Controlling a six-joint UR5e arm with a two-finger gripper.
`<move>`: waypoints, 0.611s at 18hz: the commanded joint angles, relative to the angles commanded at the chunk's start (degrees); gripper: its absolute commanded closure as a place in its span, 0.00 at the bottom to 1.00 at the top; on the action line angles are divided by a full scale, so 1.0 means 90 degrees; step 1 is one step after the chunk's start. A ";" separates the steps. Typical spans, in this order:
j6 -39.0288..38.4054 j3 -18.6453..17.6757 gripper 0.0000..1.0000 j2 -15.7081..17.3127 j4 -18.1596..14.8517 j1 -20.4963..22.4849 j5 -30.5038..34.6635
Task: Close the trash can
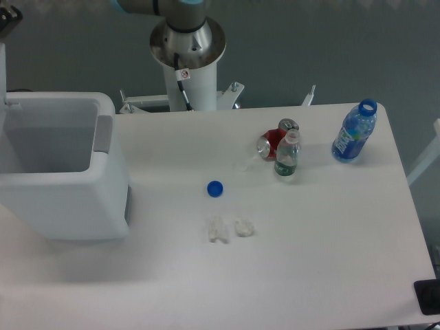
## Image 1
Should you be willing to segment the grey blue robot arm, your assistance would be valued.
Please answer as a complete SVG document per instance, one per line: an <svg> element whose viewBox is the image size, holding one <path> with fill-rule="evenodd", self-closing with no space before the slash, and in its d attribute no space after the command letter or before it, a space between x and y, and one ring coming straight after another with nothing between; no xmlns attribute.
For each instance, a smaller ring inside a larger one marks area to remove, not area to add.
<svg viewBox="0 0 440 330"><path fill-rule="evenodd" d="M163 17L151 32L155 60L173 69L201 69L216 63L226 50L222 27L207 16L209 1L112 1L129 14Z"/></svg>

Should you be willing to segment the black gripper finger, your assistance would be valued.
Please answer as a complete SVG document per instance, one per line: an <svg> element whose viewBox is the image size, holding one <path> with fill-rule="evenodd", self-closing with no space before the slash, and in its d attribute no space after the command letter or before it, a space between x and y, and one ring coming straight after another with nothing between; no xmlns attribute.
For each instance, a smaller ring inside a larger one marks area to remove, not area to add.
<svg viewBox="0 0 440 330"><path fill-rule="evenodd" d="M8 35L23 20L22 12L13 5L1 5L1 42L5 42Z"/></svg>

